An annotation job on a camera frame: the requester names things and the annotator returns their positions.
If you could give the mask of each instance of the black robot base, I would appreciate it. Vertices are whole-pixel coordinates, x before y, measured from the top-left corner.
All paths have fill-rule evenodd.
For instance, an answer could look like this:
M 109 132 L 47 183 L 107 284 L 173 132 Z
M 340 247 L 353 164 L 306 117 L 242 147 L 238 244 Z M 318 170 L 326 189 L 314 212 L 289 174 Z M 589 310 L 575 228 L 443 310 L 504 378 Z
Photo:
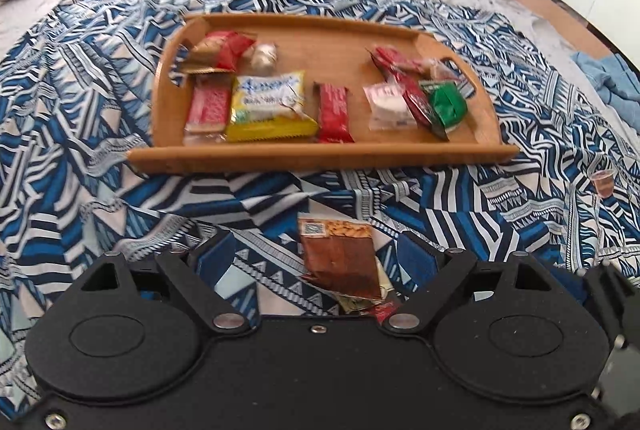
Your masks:
M 42 400 L 0 428 L 640 428 L 601 391 L 612 350 L 639 329 L 640 296 L 612 266 L 584 278 L 587 309 L 529 255 L 451 249 L 382 325 L 263 316 L 252 328 L 192 260 L 101 257 L 28 334 Z M 474 301 L 480 290 L 494 294 Z

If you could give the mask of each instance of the green snack package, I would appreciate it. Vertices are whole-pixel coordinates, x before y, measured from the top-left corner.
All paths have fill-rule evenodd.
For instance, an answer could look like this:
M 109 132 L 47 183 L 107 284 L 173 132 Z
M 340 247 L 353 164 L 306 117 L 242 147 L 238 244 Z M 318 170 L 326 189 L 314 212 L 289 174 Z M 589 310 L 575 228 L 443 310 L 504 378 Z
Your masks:
M 428 94 L 429 103 L 446 130 L 456 127 L 466 116 L 466 101 L 454 82 L 439 82 Z

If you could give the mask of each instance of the red snack package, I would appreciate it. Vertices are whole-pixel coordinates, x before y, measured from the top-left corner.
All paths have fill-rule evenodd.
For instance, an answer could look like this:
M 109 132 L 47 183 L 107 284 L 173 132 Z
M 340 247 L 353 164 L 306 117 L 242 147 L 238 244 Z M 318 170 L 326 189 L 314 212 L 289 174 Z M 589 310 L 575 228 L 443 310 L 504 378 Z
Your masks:
M 440 139 L 449 140 L 449 136 L 442 126 L 440 118 L 437 117 L 431 103 L 426 94 L 420 88 L 420 85 L 412 77 L 404 73 L 397 73 L 396 80 L 398 84 L 404 89 L 404 98 L 409 111 L 415 118 L 418 124 L 430 129 Z
M 349 113 L 347 111 L 346 87 L 319 84 L 320 89 L 320 143 L 353 143 L 349 134 Z
M 400 70 L 420 72 L 420 65 L 409 60 L 395 47 L 377 46 L 371 56 L 385 77 L 388 76 L 385 73 L 396 73 Z
M 255 38 L 236 31 L 213 31 L 189 52 L 184 72 L 235 73 L 238 60 L 254 44 Z
M 184 127 L 190 134 L 218 134 L 229 119 L 231 88 L 198 76 L 193 87 L 191 110 Z
M 249 47 L 255 44 L 255 39 L 235 31 L 217 31 L 210 33 L 207 37 L 216 35 L 222 36 L 225 40 L 218 55 L 216 68 L 235 73 L 238 60 Z

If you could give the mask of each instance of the wooden tray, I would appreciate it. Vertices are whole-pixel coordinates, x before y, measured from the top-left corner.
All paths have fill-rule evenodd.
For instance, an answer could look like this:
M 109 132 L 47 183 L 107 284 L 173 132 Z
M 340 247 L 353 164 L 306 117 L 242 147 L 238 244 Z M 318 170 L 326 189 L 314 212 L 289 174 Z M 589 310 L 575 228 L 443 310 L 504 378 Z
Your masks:
M 318 144 L 303 139 L 183 146 L 193 83 L 188 80 L 177 87 L 169 79 L 169 71 L 180 45 L 191 48 L 212 30 L 251 32 L 260 42 L 275 42 L 278 74 L 306 71 L 305 111 L 313 118 L 318 117 L 313 82 L 348 87 L 350 130 L 356 143 Z M 367 51 L 375 44 L 392 44 L 409 57 L 452 60 L 473 83 L 476 94 L 467 100 L 468 115 L 450 134 L 449 142 L 438 140 L 423 128 L 369 130 L 370 108 L 362 87 L 383 80 Z M 154 147 L 137 148 L 128 155 L 138 170 L 149 174 L 492 163 L 507 161 L 518 153 L 516 146 L 502 143 L 494 107 L 478 76 L 431 36 L 396 26 L 284 14 L 190 17 L 169 40 L 158 65 L 151 128 Z

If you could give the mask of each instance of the bed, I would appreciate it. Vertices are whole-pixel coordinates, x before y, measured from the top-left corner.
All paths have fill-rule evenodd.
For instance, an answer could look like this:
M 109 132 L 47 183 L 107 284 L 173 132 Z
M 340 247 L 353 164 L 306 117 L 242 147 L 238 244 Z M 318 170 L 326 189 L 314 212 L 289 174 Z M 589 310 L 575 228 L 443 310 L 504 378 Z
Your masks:
M 505 140 L 501 166 L 147 178 L 126 151 L 148 136 L 150 83 L 186 12 L 288 12 L 426 30 L 479 73 Z M 304 281 L 299 211 L 367 219 L 391 280 L 419 280 L 395 241 L 412 231 L 485 260 L 526 250 L 576 271 L 610 260 L 639 283 L 637 136 L 548 23 L 513 0 L 15 0 L 0 6 L 0 410 L 37 399 L 29 327 L 104 251 L 140 259 L 224 226 L 236 255 L 216 290 L 250 319 L 332 315 Z M 616 168 L 601 200 L 590 170 Z

